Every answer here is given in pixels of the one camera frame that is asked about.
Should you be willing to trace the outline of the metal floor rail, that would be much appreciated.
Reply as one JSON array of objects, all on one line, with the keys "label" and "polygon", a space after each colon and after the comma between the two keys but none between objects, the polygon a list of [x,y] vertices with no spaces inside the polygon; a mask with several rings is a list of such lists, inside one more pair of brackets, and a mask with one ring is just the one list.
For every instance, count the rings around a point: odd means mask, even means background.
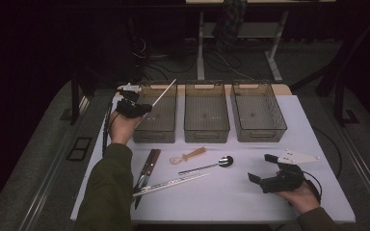
[{"label": "metal floor rail", "polygon": [[22,161],[23,186],[30,198],[16,231],[32,231],[74,144],[79,120],[72,119],[70,98],[55,97],[43,115]]},{"label": "metal floor rail", "polygon": [[351,139],[350,135],[345,129],[345,125],[349,123],[355,123],[356,117],[353,114],[349,114],[348,118],[343,118],[342,113],[338,113],[336,108],[333,108],[332,117],[336,122],[336,130],[344,142],[344,145],[349,153],[350,159],[357,170],[358,175],[361,178],[366,190],[370,194],[370,168],[366,165],[365,161],[361,157],[361,153],[356,147],[355,142]]}]

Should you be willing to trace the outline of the person's right hand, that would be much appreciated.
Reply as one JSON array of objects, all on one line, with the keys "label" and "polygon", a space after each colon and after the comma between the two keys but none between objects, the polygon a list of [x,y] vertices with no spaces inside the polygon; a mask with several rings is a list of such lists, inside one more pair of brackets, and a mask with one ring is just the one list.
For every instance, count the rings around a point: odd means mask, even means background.
[{"label": "person's right hand", "polygon": [[306,182],[294,191],[277,192],[277,195],[290,202],[300,215],[320,207],[320,203]]}]

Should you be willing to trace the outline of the translucent grey bin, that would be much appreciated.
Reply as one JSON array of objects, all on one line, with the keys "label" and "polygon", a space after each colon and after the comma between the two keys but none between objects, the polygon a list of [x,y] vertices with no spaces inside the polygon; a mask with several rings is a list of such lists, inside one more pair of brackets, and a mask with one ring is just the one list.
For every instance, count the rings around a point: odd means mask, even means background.
[{"label": "translucent grey bin", "polygon": [[[152,105],[170,84],[153,81],[141,84],[139,103]],[[174,143],[177,87],[173,84],[141,124],[135,129],[133,141],[140,143]]]},{"label": "translucent grey bin", "polygon": [[222,81],[188,81],[185,84],[183,128],[185,142],[227,142],[230,125]]},{"label": "translucent grey bin", "polygon": [[287,125],[270,84],[234,81],[230,99],[239,142],[281,140]]}]

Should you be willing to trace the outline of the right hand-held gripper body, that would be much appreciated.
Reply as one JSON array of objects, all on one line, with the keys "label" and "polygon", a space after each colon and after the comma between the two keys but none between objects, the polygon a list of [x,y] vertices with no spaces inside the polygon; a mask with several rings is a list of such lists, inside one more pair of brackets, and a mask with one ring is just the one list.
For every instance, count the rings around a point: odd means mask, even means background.
[{"label": "right hand-held gripper body", "polygon": [[317,193],[317,188],[311,181],[304,177],[304,172],[299,164],[315,163],[319,157],[303,154],[296,151],[286,150],[278,156],[278,172],[274,177],[262,179],[259,185],[264,193],[277,193],[294,191],[303,182],[306,182],[311,189]]}]

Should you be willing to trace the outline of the person's left hand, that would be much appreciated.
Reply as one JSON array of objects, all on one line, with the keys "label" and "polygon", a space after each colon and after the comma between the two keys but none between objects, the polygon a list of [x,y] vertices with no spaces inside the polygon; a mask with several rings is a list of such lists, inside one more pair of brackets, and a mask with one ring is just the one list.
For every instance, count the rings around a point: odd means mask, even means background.
[{"label": "person's left hand", "polygon": [[141,116],[127,118],[117,112],[112,112],[109,127],[111,143],[127,144],[141,120]]}]

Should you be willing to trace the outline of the desk with white legs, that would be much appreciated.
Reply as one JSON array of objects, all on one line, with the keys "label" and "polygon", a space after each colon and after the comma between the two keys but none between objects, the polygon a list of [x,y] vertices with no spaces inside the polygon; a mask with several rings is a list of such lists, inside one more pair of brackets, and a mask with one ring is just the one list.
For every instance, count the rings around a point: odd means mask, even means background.
[{"label": "desk with white legs", "polygon": [[[202,7],[199,11],[198,21],[198,52],[197,52],[197,72],[198,79],[205,79],[203,41],[208,39],[208,32],[213,31],[213,23],[204,21],[204,12],[207,8],[219,7],[224,0],[185,0],[187,6]],[[289,13],[298,7],[308,8],[310,6],[329,6],[336,0],[247,0],[249,7],[254,8],[280,8],[281,13],[276,22],[248,22],[242,26],[243,39],[272,39],[272,47],[264,52],[271,75],[276,82],[281,82],[282,77],[278,70],[275,55],[283,34]]]}]

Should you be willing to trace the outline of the white chopstick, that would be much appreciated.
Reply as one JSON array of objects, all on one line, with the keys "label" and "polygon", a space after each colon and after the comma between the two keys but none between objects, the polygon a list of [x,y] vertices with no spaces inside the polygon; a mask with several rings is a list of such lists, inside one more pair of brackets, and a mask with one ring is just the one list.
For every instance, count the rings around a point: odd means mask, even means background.
[{"label": "white chopstick", "polygon": [[[172,82],[165,88],[165,90],[158,96],[158,98],[153,102],[153,104],[151,105],[151,110],[156,106],[156,104],[160,101],[160,99],[162,97],[164,97],[164,95],[166,94],[166,92],[172,87],[172,85],[176,82],[176,79],[173,79]],[[150,112],[148,113],[145,113],[143,116],[142,116],[142,119],[137,123],[137,125],[135,126],[135,128],[137,128],[141,122],[145,119],[145,117],[149,114]]]}]

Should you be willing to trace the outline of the small spoon with tan handle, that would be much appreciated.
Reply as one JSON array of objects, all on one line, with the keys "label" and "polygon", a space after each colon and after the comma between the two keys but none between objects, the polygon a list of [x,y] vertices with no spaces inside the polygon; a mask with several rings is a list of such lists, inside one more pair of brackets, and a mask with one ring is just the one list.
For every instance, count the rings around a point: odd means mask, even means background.
[{"label": "small spoon with tan handle", "polygon": [[200,147],[188,154],[182,154],[179,157],[170,158],[171,165],[178,165],[181,162],[187,162],[190,158],[196,157],[197,155],[203,154],[206,151],[205,147]]}]

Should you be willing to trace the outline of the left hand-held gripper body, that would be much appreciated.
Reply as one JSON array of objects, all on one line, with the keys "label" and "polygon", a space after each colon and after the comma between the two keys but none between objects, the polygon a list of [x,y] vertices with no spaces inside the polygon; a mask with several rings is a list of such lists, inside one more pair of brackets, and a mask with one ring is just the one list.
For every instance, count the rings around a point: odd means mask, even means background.
[{"label": "left hand-held gripper body", "polygon": [[132,86],[130,83],[118,87],[117,92],[122,99],[118,101],[116,111],[128,118],[141,116],[143,111],[148,111],[143,108],[143,104],[138,103],[141,90],[139,86]]}]

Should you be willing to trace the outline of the metal spoon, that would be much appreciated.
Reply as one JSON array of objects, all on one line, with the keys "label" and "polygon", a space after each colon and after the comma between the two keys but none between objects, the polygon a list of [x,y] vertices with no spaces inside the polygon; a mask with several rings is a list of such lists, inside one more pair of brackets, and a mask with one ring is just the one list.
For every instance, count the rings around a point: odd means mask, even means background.
[{"label": "metal spoon", "polygon": [[224,156],[216,164],[180,171],[179,175],[184,175],[184,174],[188,174],[188,173],[191,173],[191,172],[196,172],[196,171],[207,169],[207,168],[210,168],[210,167],[230,167],[233,164],[233,162],[234,162],[234,160],[231,156]]}]

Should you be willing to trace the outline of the dark hanging cloth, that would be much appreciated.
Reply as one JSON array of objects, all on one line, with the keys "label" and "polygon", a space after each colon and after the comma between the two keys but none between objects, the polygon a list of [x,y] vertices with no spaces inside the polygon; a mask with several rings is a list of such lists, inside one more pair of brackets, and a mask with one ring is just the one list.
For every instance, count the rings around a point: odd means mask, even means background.
[{"label": "dark hanging cloth", "polygon": [[212,32],[218,50],[224,52],[232,48],[244,22],[247,7],[248,0],[224,0],[223,15]]}]

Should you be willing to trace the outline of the silver tongs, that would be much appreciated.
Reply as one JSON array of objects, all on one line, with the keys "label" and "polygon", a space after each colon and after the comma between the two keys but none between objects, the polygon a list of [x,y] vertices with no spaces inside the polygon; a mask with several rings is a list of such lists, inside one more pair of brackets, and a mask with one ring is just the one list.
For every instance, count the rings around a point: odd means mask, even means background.
[{"label": "silver tongs", "polygon": [[134,192],[133,197],[137,197],[137,196],[147,194],[147,193],[156,192],[156,191],[162,190],[164,188],[168,188],[168,187],[171,187],[171,186],[174,186],[174,185],[178,185],[178,184],[182,184],[182,183],[189,182],[189,181],[192,181],[192,180],[196,180],[196,179],[199,179],[199,178],[202,178],[202,177],[206,177],[208,175],[210,175],[210,173],[204,173],[204,174],[198,173],[198,174],[194,174],[194,175],[190,175],[190,176],[180,177],[178,179],[173,179],[171,181],[160,183],[160,184],[156,184],[156,185],[152,185],[152,186],[146,186],[144,188],[139,189],[137,192]]}]

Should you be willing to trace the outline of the black metal stand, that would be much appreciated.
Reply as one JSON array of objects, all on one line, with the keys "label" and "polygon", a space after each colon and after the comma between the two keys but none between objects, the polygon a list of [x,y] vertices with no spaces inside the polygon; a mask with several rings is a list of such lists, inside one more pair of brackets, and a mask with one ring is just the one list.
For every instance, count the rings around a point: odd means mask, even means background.
[{"label": "black metal stand", "polygon": [[362,22],[352,16],[349,32],[331,62],[290,86],[298,90],[320,79],[316,93],[321,97],[334,94],[333,115],[339,124],[348,122],[343,117],[344,89],[352,90],[370,112],[370,18]]},{"label": "black metal stand", "polygon": [[88,68],[76,69],[71,79],[71,122],[73,125],[80,115],[80,102],[83,96],[93,96],[96,88],[96,78]]}]

